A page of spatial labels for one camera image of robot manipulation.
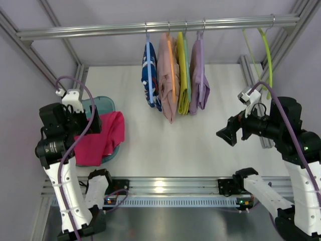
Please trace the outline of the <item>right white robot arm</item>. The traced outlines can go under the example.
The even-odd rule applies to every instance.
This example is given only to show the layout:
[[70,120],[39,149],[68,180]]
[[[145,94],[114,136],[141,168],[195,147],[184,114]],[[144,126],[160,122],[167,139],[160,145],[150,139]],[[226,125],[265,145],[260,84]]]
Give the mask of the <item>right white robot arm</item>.
[[254,110],[246,116],[242,111],[216,135],[231,146],[237,143],[238,130],[243,141],[251,135],[274,141],[290,176],[294,202],[265,184],[254,168],[236,171],[234,186],[254,195],[269,211],[283,240],[320,240],[320,191],[313,185],[313,181],[320,185],[320,137],[301,128],[301,111],[294,98],[279,97],[272,100],[269,115],[258,116]]

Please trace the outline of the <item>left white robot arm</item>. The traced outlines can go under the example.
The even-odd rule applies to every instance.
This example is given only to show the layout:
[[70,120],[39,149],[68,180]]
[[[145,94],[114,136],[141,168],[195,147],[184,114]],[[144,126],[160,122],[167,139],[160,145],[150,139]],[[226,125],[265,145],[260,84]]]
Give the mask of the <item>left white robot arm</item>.
[[51,181],[60,208],[62,228],[58,240],[81,240],[106,230],[103,205],[105,192],[112,184],[110,173],[106,169],[91,172],[85,193],[76,174],[74,148],[78,141],[74,138],[101,132],[96,106],[90,110],[91,119],[58,102],[39,110],[43,127],[35,154]]

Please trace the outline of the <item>light blue hanger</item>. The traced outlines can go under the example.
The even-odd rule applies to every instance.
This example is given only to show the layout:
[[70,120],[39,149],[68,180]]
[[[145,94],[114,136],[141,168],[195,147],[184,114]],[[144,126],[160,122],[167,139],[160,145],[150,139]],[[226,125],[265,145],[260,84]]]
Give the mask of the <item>light blue hanger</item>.
[[150,60],[150,42],[149,42],[149,33],[147,31],[147,23],[145,23],[145,33],[146,33],[146,59],[147,59],[149,101],[151,104],[153,104],[151,60]]

